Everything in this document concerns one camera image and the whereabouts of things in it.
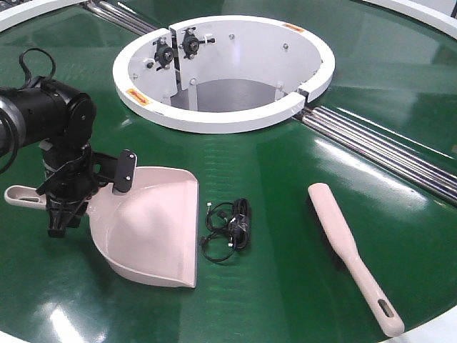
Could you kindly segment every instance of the cable coil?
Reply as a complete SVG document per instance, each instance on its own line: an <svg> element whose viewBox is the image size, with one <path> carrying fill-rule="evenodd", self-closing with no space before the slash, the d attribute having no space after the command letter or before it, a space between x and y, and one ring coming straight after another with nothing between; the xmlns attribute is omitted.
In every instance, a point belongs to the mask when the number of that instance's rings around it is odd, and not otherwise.
<svg viewBox="0 0 457 343"><path fill-rule="evenodd" d="M220 209L221 207L231 207L231 216L227 216L227 213ZM225 221L225 224L220 227L215 227L213 224L213 216L217 215ZM222 262L227 260L236 250L242 250L246 248L251 238L250 226L251 226L251 205L247 199L240 198L234 202L221 202L213 209L211 206L206 214L206 227L211 233L200 239L201 253L205 258L211 262ZM212 239L225 236L228 239L228 246L231 247L231 251L222 258L210 257L207 254L209 241Z"/></svg>

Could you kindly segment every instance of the black cable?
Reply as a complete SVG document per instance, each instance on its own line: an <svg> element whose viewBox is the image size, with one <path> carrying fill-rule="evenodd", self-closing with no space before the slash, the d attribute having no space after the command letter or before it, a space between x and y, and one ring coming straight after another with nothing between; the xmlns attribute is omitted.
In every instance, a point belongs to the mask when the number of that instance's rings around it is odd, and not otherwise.
<svg viewBox="0 0 457 343"><path fill-rule="evenodd" d="M40 48L30 48L30 49L27 49L26 51L23 51L23 52L19 55L19 64L21 65L21 68L22 68L22 70L24 71L24 76L25 76L24 84L21 86L21 88L19 88L19 90L27 88L27 87L30 85L30 83L31 83L31 72L30 72L30 69L27 67L26 63L24 62L24 57L26 56L26 54L27 54L29 51L39 51L39 52L41 52L42 54L45 54L46 56L48 56L48 57L49 57L49 60L51 61L51 64L52 64L51 72L49 73L48 76L46 76L46 77L43 79L43 81L48 81L48 80L52 79L52 77L53 77L54 74L56 73L56 62L54 61L54 59L52 58L52 56L51 56L47 51L44 51L43 49L40 49Z"/></svg>
<svg viewBox="0 0 457 343"><path fill-rule="evenodd" d="M2 166L2 168L0 168L0 174L3 174L6 172L6 170L8 170L8 168L16 159L17 151L19 150L19 133L17 131L16 125L13 123L13 120L2 109L0 109L0 121L5 128L6 140L11 142L11 144L1 152L1 155L3 156L11 150L11 156L9 157L9 160L4 166Z"/></svg>
<svg viewBox="0 0 457 343"><path fill-rule="evenodd" d="M227 216L226 212L220 209L222 206L231 207L230 217ZM215 214L226 221L223 226L214 226L212 217ZM251 205L248 200L244 198L237 199L233 203L222 202L213 209L209 209L206 215L206 227L209 231L211 231L211 233L206 237L202 237L200 240L201 253L205 256L205 258L215 263L222 262L231 257L236 250L246 248L249 243L249 239L251 238L251 215ZM228 239L228 245L231 247L231 251L222 258L211 257L206 252L209 241L220 236L225 236Z"/></svg>

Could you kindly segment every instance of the pink dustpan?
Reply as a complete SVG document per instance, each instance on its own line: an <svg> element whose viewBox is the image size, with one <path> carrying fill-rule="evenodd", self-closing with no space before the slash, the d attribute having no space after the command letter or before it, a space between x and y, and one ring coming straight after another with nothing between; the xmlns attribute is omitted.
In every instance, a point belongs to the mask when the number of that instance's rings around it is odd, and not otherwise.
<svg viewBox="0 0 457 343"><path fill-rule="evenodd" d="M45 209L34 189L11 186L5 200ZM107 186L89 200L92 239L119 275L142 284L196 286L199 183L183 169L140 166L131 190L115 195Z"/></svg>

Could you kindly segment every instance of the brush handle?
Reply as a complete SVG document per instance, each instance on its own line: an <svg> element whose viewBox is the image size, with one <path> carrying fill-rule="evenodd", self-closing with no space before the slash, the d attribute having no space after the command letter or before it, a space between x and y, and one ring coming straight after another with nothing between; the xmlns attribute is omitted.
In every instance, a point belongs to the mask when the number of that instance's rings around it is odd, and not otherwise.
<svg viewBox="0 0 457 343"><path fill-rule="evenodd" d="M402 334L403 321L358 255L351 230L328 185L312 184L308 193L331 246L348 267L384 334Z"/></svg>

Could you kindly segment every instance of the warning label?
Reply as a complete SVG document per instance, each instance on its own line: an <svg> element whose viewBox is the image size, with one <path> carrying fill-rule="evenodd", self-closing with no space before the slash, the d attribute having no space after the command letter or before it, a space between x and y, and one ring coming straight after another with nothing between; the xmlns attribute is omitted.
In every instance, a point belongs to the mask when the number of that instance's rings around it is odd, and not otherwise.
<svg viewBox="0 0 457 343"><path fill-rule="evenodd" d="M142 106L146 106L147 104L150 103L150 101L136 89L133 89L133 88L127 89L127 93L129 93L130 96L132 98L134 98Z"/></svg>
<svg viewBox="0 0 457 343"><path fill-rule="evenodd" d="M283 26L293 29L294 31L297 31L300 33L305 31L305 29L302 29L300 26L296 26L296 25L289 24L289 23L284 23Z"/></svg>

